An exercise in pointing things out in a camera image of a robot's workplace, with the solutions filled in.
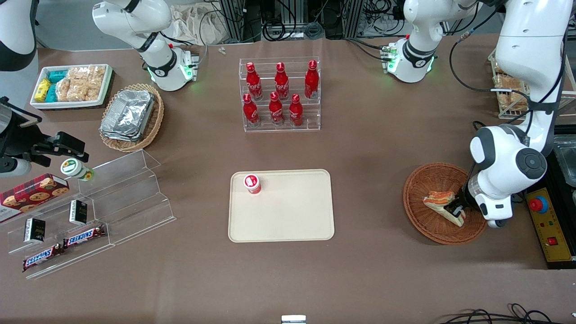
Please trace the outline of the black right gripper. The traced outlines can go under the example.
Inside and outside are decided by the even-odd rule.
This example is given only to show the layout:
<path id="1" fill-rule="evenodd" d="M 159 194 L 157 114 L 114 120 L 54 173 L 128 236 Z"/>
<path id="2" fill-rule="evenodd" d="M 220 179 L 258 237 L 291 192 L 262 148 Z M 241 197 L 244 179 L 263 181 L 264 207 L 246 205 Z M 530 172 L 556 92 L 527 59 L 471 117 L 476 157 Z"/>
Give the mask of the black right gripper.
<path id="1" fill-rule="evenodd" d="M 68 156 L 84 163 L 89 160 L 85 142 L 65 132 L 56 133 L 53 146 L 49 136 L 44 135 L 37 125 L 21 128 L 16 124 L 1 123 L 0 130 L 1 156 L 25 154 L 25 160 L 42 167 L 51 165 L 51 158 L 45 156 L 45 153 L 54 151 L 56 156 Z"/>

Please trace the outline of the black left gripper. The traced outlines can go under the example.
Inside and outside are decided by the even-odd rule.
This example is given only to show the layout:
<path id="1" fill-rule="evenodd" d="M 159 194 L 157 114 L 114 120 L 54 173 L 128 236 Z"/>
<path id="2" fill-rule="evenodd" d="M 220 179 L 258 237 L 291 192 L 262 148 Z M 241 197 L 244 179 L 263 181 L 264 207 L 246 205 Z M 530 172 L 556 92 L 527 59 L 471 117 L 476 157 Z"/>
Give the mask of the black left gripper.
<path id="1" fill-rule="evenodd" d="M 469 208 L 472 211 L 479 211 L 476 200 L 471 195 L 468 187 L 462 187 L 459 194 L 456 195 L 453 205 L 445 207 L 445 217 L 449 221 L 465 221 L 466 213 L 463 208 Z"/>

